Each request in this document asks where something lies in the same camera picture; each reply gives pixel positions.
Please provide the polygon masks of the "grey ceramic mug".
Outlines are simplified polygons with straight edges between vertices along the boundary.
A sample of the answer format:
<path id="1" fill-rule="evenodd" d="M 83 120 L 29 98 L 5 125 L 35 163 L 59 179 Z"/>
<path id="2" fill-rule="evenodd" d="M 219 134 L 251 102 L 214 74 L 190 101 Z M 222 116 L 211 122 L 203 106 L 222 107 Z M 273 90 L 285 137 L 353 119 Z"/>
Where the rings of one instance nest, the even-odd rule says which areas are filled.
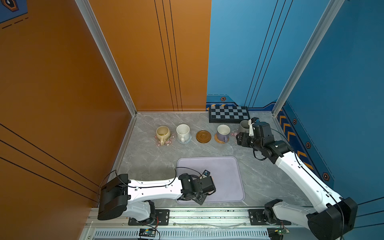
<path id="1" fill-rule="evenodd" d="M 250 130 L 249 121 L 242 120 L 238 128 L 238 133 L 249 133 L 249 130 Z"/>

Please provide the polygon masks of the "purple white ceramic mug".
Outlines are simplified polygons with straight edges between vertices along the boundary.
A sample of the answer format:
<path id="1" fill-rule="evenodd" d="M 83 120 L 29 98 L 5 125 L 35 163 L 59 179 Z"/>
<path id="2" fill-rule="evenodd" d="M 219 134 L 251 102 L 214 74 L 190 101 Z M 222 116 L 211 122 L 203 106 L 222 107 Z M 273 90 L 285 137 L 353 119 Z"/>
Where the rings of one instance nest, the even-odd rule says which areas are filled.
<path id="1" fill-rule="evenodd" d="M 217 133 L 220 135 L 228 135 L 230 137 L 231 129 L 227 125 L 219 125 L 217 128 Z"/>

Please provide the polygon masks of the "woven rattan round coaster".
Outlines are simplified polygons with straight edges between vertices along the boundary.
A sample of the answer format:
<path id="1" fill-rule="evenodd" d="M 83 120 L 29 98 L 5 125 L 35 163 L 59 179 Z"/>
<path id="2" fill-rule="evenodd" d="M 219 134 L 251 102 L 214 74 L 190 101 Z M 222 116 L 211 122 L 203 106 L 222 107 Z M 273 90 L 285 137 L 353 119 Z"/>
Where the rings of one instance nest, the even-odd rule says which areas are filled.
<path id="1" fill-rule="evenodd" d="M 226 144 L 229 141 L 228 135 L 220 135 L 216 133 L 214 138 L 215 138 L 215 141 L 219 144 Z"/>

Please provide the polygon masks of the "grey woven round coaster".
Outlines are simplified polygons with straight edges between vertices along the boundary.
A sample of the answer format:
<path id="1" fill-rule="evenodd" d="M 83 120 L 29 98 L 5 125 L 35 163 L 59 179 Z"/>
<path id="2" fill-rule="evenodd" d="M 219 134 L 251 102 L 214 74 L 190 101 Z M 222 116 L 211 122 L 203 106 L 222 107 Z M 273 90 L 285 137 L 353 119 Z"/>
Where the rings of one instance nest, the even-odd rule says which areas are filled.
<path id="1" fill-rule="evenodd" d="M 189 136 L 189 138 L 178 138 L 178 142 L 181 144 L 188 144 L 192 140 L 192 136 Z"/>

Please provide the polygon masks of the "brown wooden round coaster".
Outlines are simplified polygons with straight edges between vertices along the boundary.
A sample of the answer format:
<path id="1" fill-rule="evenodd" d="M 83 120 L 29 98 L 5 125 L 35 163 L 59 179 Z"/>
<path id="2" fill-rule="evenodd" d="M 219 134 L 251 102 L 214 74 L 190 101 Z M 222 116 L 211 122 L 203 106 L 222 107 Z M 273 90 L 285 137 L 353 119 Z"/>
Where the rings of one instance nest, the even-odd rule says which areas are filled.
<path id="1" fill-rule="evenodd" d="M 208 143 L 211 140 L 211 138 L 212 138 L 211 133 L 206 130 L 201 130 L 196 134 L 197 141 L 202 144 Z"/>

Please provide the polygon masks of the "yellow ceramic mug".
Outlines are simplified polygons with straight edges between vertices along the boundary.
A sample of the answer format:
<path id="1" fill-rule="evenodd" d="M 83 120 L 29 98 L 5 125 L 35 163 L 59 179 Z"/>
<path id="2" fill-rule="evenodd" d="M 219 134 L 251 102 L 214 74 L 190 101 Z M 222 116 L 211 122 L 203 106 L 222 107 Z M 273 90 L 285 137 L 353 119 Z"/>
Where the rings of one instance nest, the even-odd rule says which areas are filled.
<path id="1" fill-rule="evenodd" d="M 156 136 L 161 141 L 161 144 L 164 144 L 164 141 L 168 140 L 171 136 L 171 131 L 166 126 L 158 127 L 156 130 Z"/>

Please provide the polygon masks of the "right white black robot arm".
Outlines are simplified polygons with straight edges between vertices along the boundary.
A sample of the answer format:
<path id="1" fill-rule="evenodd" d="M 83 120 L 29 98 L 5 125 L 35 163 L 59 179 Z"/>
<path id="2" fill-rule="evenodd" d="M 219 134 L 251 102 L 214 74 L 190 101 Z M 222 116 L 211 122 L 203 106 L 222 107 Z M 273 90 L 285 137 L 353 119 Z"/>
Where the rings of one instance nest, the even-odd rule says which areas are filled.
<path id="1" fill-rule="evenodd" d="M 265 204 L 265 221 L 274 225 L 289 221 L 309 229 L 318 240 L 341 240 L 354 228 L 358 205 L 352 198 L 343 198 L 323 183 L 298 157 L 285 141 L 273 136 L 249 136 L 239 133 L 237 142 L 242 147 L 260 152 L 283 170 L 310 200 L 312 207 L 305 208 L 275 199 Z"/>

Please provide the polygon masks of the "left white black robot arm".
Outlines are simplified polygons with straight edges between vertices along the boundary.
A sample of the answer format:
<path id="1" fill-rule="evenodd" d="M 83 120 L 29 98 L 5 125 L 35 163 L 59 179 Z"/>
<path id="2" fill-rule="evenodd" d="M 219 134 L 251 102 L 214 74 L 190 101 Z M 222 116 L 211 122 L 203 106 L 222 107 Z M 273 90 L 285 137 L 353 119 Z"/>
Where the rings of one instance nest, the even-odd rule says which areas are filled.
<path id="1" fill-rule="evenodd" d="M 202 205 L 215 192 L 210 175 L 184 173 L 168 180 L 136 181 L 130 180 L 128 174 L 121 174 L 100 187 L 98 220 L 125 216 L 151 223 L 157 218 L 154 200 L 193 201 Z"/>

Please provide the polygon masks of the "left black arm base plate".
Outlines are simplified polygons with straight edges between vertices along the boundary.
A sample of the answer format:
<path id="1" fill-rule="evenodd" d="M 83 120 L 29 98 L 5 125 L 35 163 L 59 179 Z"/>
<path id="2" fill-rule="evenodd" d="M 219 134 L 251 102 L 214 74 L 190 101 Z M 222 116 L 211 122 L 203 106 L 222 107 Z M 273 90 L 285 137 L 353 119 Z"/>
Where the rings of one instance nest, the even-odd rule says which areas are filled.
<path id="1" fill-rule="evenodd" d="M 170 220 L 170 210 L 155 210 L 150 213 L 150 217 L 143 221 L 137 221 L 134 218 L 130 218 L 128 225 L 129 226 L 168 226 Z"/>

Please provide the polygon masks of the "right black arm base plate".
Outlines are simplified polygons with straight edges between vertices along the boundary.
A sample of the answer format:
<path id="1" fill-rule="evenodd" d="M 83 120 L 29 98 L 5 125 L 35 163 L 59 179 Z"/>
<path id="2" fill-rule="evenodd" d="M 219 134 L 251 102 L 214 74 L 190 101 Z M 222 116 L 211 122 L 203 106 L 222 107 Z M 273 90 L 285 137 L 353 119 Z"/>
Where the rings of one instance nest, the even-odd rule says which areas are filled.
<path id="1" fill-rule="evenodd" d="M 280 220 L 272 220 L 272 222 L 268 222 L 264 214 L 264 211 L 265 211 L 264 209 L 248 210 L 250 223 L 252 226 L 264 226 L 264 225 L 277 226 L 281 224 Z"/>

